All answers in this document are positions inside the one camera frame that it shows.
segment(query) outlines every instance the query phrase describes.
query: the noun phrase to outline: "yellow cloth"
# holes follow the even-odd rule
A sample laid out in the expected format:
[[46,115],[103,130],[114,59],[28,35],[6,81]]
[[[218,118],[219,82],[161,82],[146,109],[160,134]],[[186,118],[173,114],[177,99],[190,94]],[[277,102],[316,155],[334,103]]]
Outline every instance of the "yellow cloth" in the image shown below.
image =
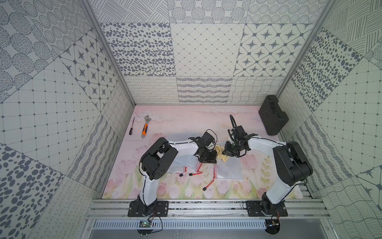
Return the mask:
[[222,154],[223,150],[224,150],[223,146],[216,145],[215,150],[217,152],[216,158],[223,160],[223,162],[227,162],[228,161],[228,156]]

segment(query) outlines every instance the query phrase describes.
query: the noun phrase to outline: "patterned tile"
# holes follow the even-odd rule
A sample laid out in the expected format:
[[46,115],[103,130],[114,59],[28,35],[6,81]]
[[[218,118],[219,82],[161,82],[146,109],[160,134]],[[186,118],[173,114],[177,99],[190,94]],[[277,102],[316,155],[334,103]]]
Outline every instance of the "patterned tile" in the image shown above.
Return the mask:
[[101,27],[124,76],[175,76],[169,24],[104,23]]
[[319,192],[341,238],[382,236],[382,213],[356,177]]
[[245,24],[235,76],[286,76],[312,24]]
[[265,97],[276,94],[284,77],[234,77],[228,97],[229,104],[262,104]]
[[225,104],[232,78],[177,77],[179,103]]
[[102,111],[114,90],[117,76],[93,30],[80,37],[59,58],[95,107]]
[[251,0],[251,23],[315,23],[326,0]]
[[86,210],[100,194],[64,176],[60,187],[28,238],[77,238]]
[[0,174],[6,176],[0,184],[1,233],[9,238],[27,238],[64,175],[3,144],[0,150]]
[[125,82],[137,104],[179,103],[175,76],[125,76]]
[[354,173],[382,165],[382,72],[363,58],[314,115]]
[[166,0],[91,0],[100,23],[168,23]]
[[23,0],[22,5],[58,55],[91,28],[77,0]]
[[177,76],[232,76],[241,24],[178,23],[171,32]]
[[282,128],[286,140],[292,137],[296,130],[312,114],[293,82],[289,81],[278,98],[278,105],[285,111],[289,121]]
[[19,4],[5,2],[0,12],[2,102],[47,66],[56,54]]
[[382,165],[357,175],[357,178],[366,193],[373,199],[373,202],[377,205],[377,208],[380,211],[382,211],[381,169]]
[[357,52],[323,28],[292,81],[305,103],[315,111],[360,60]]
[[167,0],[171,23],[246,23],[250,0]]
[[100,112],[60,59],[1,105],[0,139],[65,173]]
[[290,140],[300,144],[313,168],[308,184],[313,192],[354,176],[312,114]]
[[112,169],[120,141],[105,117],[100,115],[66,175],[100,192]]
[[324,28],[364,55],[382,36],[381,13],[378,0],[338,0]]
[[133,110],[134,106],[127,96],[126,90],[120,82],[117,81],[111,98],[109,98],[104,105],[101,114],[105,116],[107,122],[119,136],[120,140],[122,140],[125,135]]
[[379,68],[382,68],[382,37],[377,41],[373,48],[367,52],[365,58]]

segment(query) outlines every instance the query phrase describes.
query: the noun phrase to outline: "adjustable wrench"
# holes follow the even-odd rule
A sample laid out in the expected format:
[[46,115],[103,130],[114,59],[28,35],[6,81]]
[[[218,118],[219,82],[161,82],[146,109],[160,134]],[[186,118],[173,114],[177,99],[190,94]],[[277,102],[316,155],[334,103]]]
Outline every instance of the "adjustable wrench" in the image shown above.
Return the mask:
[[146,136],[146,133],[147,133],[147,127],[148,127],[149,122],[150,122],[150,120],[151,120],[151,118],[149,117],[149,115],[146,115],[144,118],[145,118],[146,122],[145,122],[145,125],[144,125],[144,127],[143,127],[143,131],[142,131],[142,135],[141,135],[142,138],[144,138],[144,137]]

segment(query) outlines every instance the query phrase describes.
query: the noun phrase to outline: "black case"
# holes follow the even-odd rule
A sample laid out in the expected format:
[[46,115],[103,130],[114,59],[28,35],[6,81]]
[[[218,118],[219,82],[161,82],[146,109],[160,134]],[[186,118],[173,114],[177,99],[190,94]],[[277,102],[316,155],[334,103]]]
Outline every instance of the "black case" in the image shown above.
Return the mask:
[[265,98],[259,115],[268,135],[277,135],[289,120],[287,114],[281,111],[277,97],[272,94]]

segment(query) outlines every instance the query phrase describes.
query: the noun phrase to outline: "black cable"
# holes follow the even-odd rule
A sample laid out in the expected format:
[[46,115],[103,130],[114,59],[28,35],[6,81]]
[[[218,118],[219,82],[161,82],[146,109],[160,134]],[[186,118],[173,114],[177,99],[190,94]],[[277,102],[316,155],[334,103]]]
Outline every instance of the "black cable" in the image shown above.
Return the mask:
[[160,216],[158,216],[158,217],[159,217],[159,219],[160,219],[160,224],[161,224],[162,228],[161,228],[159,231],[150,232],[150,233],[148,233],[148,234],[152,234],[152,233],[160,232],[160,231],[163,230],[163,222],[162,222],[162,219],[160,218]]

